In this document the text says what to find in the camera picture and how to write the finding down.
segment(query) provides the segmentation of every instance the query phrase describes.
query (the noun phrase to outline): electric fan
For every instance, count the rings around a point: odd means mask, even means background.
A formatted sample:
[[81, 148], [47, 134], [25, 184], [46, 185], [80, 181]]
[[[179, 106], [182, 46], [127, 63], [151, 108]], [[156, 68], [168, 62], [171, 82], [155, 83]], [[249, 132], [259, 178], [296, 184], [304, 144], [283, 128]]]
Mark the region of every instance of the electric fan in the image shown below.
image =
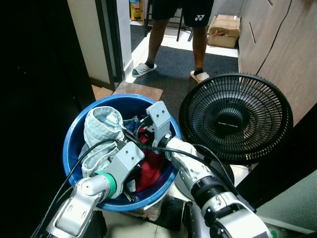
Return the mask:
[[[225, 163], [249, 165], [279, 149], [293, 128], [282, 92], [257, 76], [227, 73], [205, 80], [184, 99], [179, 122], [189, 143]], [[210, 153], [197, 147], [203, 155]]]

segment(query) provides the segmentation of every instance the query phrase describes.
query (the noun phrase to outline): person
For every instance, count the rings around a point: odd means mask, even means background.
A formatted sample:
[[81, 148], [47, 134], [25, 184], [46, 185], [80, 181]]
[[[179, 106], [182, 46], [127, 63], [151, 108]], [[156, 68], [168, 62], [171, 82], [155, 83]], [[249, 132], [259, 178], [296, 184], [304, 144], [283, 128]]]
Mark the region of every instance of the person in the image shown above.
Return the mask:
[[149, 42], [149, 55], [145, 63], [132, 70], [133, 77], [140, 77], [157, 68], [155, 57], [162, 43], [165, 28], [169, 19], [174, 16], [179, 4], [183, 8], [185, 25], [193, 28], [193, 52], [195, 70], [190, 75], [198, 82], [209, 78], [203, 71], [203, 63], [207, 46], [207, 30], [213, 0], [153, 0], [152, 19], [154, 20]]

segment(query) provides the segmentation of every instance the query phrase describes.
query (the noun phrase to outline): green ring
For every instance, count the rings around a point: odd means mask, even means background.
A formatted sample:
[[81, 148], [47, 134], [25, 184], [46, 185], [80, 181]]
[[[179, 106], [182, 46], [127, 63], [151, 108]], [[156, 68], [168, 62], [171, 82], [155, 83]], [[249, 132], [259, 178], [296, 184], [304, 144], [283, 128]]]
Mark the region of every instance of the green ring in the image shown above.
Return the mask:
[[112, 177], [111, 174], [107, 174], [105, 172], [102, 172], [102, 171], [96, 171], [95, 173], [99, 174], [99, 175], [103, 175], [107, 178], [107, 180], [109, 181], [109, 184], [110, 184], [110, 191], [109, 191], [109, 194], [107, 197], [112, 197], [112, 195], [115, 193], [115, 191], [117, 190], [117, 186], [115, 184], [115, 180], [114, 178]]

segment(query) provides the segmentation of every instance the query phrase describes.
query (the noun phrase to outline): cardboard box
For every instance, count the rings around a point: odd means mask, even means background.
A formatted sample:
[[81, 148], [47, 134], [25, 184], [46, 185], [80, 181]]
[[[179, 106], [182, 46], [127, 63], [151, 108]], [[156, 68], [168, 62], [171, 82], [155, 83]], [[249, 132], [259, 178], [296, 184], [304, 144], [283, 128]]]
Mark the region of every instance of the cardboard box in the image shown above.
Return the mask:
[[130, 3], [131, 20], [143, 21], [143, 0], [139, 0], [137, 4]]
[[240, 35], [240, 17], [214, 16], [208, 29], [208, 45], [233, 48]]

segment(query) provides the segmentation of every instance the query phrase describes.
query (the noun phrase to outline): red cloth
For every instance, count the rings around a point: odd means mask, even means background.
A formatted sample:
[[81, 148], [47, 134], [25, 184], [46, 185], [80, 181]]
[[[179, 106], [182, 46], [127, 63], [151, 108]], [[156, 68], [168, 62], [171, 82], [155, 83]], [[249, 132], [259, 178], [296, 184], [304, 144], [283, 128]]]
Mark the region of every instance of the red cloth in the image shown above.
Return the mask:
[[[140, 142], [145, 143], [148, 139], [145, 136], [140, 136]], [[140, 192], [151, 185], [153, 185], [163, 173], [166, 158], [164, 153], [159, 155], [154, 153], [152, 150], [144, 149], [145, 155], [144, 160], [140, 163], [142, 170], [140, 176], [135, 179], [136, 191]]]

